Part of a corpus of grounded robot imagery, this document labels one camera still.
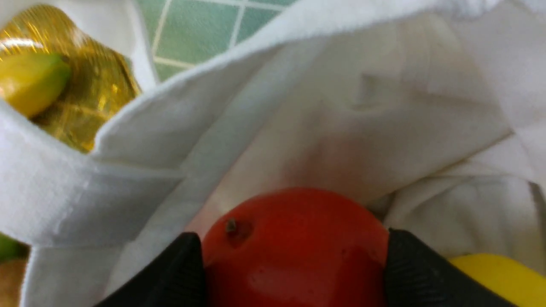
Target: bag strap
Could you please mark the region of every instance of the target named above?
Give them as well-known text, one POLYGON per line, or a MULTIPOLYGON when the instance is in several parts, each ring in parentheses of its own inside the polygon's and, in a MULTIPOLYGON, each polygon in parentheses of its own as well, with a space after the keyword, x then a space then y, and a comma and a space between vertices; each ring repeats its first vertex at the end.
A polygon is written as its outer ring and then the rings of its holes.
POLYGON ((0 101, 0 232, 33 246, 102 246, 140 232, 177 170, 104 163, 53 139, 0 101))

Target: tiled wall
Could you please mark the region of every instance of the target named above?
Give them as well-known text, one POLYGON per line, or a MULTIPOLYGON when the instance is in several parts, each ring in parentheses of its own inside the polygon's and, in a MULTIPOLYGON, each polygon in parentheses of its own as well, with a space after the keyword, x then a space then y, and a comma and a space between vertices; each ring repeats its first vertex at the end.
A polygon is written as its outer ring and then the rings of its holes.
POLYGON ((162 80, 250 37, 295 0, 138 0, 162 80))

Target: tomato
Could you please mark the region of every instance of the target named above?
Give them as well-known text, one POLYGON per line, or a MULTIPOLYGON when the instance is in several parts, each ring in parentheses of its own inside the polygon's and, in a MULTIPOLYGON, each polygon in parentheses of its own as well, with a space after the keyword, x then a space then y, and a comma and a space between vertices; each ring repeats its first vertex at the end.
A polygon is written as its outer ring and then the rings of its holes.
POLYGON ((247 200, 203 240, 211 307, 386 306, 388 231, 336 193, 290 188, 247 200))

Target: tile grout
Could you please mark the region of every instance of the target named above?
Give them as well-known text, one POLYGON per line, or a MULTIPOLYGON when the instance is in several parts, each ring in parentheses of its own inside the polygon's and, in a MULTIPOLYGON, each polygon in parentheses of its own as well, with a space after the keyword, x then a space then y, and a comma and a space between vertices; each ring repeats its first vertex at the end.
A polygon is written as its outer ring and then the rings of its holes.
POLYGON ((153 36, 152 43, 152 55, 155 56, 157 49, 159 48, 159 42, 161 41, 161 34, 163 34, 163 28, 165 27, 165 21, 167 20, 167 15, 169 13, 169 8, 173 0, 166 0, 163 10, 161 11, 161 16, 157 24, 156 32, 153 36))
MULTIPOLYGON (((225 5, 231 5, 233 7, 240 7, 242 6, 242 3, 243 3, 243 1, 241 0, 187 0, 187 1, 199 1, 199 2, 208 2, 208 3, 216 3, 216 4, 225 4, 225 5)), ((283 11, 286 9, 286 7, 282 5, 278 5, 278 4, 268 4, 268 3, 259 3, 259 2, 250 2, 250 1, 245 1, 245 6, 249 8, 274 10, 274 11, 283 11)))
POLYGON ((158 56, 153 57, 153 61, 156 64, 163 64, 163 65, 174 66, 174 67, 178 67, 178 68, 193 68, 193 67, 195 67, 195 64, 192 64, 192 63, 187 63, 187 62, 182 62, 182 61, 177 61, 177 60, 171 60, 169 58, 158 57, 158 56))
POLYGON ((231 49, 237 44, 237 37, 239 36, 239 31, 241 30, 242 18, 245 16, 246 4, 248 0, 242 0, 239 6, 239 11, 237 12, 237 17, 235 19, 235 25, 233 26, 232 37, 229 39, 228 49, 231 49))
MULTIPOLYGON (((195 64, 156 56, 156 53, 159 49, 159 42, 161 41, 161 36, 163 34, 163 29, 167 21, 167 17, 168 17, 168 13, 169 13, 169 9, 172 4, 172 1, 173 0, 165 1, 165 5, 163 6, 163 10, 159 17, 158 25, 157 25, 156 32, 153 38, 153 43, 152 43, 153 61, 156 64, 162 64, 162 65, 167 65, 167 66, 172 66, 177 68, 192 68, 192 67, 195 67, 195 64)), ((232 36, 230 37, 228 48, 232 48, 233 46, 237 44, 237 38, 239 36, 241 23, 242 23, 242 19, 244 17, 246 8, 256 8, 256 9, 273 10, 273 11, 283 11, 286 9, 285 6, 278 5, 278 4, 258 3, 258 2, 251 2, 250 0, 185 0, 185 1, 216 3, 216 4, 224 4, 224 5, 239 7, 239 11, 235 20, 235 25, 233 28, 232 36)))

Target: gold foil wrapper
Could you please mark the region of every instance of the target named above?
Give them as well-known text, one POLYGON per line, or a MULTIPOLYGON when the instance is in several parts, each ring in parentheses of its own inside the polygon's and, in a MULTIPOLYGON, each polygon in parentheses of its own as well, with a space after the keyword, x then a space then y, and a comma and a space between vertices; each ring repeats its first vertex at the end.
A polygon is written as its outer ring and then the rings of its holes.
POLYGON ((32 121, 81 152, 92 150, 97 130, 139 94, 124 57, 79 30, 57 8, 33 7, 2 29, 0 60, 28 52, 67 56, 72 77, 64 94, 32 121))

